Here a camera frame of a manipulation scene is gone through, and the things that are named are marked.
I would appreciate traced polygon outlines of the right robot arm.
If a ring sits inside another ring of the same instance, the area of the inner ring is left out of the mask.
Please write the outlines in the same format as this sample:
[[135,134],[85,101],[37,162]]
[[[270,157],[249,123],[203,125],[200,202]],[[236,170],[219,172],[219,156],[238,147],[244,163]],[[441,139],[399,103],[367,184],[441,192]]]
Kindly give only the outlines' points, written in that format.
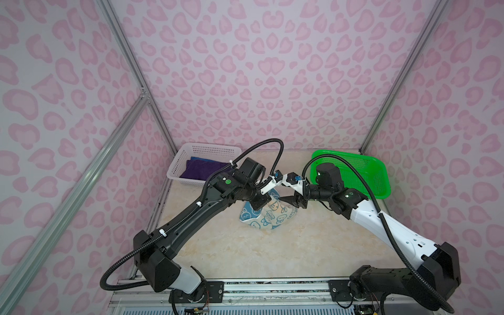
[[361,266],[349,277],[353,297],[380,293],[384,301],[390,294],[403,295],[430,311],[454,313],[448,299],[461,283],[457,249],[447,242],[437,244],[399,223],[380,210],[370,192],[346,187],[335,165],[320,164],[317,173],[314,184],[296,173],[283,176],[282,185],[294,193],[282,201],[298,208],[306,208],[310,201],[325,203],[330,211],[382,240],[404,264],[399,269]]

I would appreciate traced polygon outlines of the patterned towel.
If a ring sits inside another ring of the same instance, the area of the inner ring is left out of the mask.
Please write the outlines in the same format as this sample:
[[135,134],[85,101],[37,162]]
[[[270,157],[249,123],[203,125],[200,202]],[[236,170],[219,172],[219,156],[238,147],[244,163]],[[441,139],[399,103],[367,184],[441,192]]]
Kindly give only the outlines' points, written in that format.
[[239,216],[240,222],[258,230],[274,230],[295,217],[298,208],[280,201],[280,195],[275,189],[271,190],[269,195],[270,202],[260,210],[254,210],[251,204],[246,202]]

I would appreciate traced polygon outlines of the blue towel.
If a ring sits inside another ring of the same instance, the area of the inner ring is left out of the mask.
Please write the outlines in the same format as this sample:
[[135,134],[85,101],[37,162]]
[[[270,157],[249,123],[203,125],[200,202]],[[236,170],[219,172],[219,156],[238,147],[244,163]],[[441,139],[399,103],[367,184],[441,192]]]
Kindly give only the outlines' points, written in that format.
[[206,161],[206,162],[217,162],[215,160],[210,160],[210,159],[205,159],[205,158],[197,158],[197,157],[191,157],[190,161]]

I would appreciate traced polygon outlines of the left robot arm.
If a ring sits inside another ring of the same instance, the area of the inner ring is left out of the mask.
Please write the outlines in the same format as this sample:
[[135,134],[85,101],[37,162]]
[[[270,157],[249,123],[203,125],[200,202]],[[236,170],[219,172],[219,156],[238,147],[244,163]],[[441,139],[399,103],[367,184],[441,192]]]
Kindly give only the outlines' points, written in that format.
[[203,186],[200,197],[174,219],[151,233],[142,231],[134,237],[134,249],[151,243],[133,259],[156,293],[171,289],[182,291],[194,302],[203,298],[207,291],[206,279],[193,266],[178,264],[174,258],[199,229],[237,201],[259,207],[266,205],[271,197],[262,195],[258,188],[265,171],[264,166],[246,158],[239,167],[229,167],[214,175]]

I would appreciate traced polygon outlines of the purple towel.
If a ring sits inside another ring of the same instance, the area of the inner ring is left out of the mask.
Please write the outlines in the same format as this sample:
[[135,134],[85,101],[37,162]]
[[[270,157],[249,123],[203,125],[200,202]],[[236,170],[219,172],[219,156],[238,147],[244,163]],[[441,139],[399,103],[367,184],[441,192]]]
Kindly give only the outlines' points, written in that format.
[[190,161],[186,162],[186,170],[180,178],[197,181],[206,181],[213,173],[227,166],[223,162]]

